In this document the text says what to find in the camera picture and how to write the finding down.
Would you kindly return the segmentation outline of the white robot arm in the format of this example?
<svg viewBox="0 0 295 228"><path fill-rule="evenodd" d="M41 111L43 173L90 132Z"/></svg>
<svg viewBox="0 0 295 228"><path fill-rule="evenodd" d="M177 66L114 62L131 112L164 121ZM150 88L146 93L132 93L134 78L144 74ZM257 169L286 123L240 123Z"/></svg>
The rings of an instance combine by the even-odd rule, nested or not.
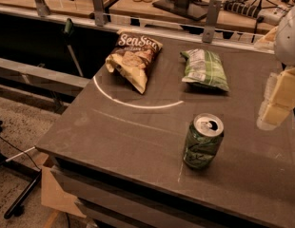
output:
<svg viewBox="0 0 295 228"><path fill-rule="evenodd" d="M262 130L280 126L295 108L295 5L276 30L274 54L285 69L280 74L271 73L266 81L257 118L257 126Z"/></svg>

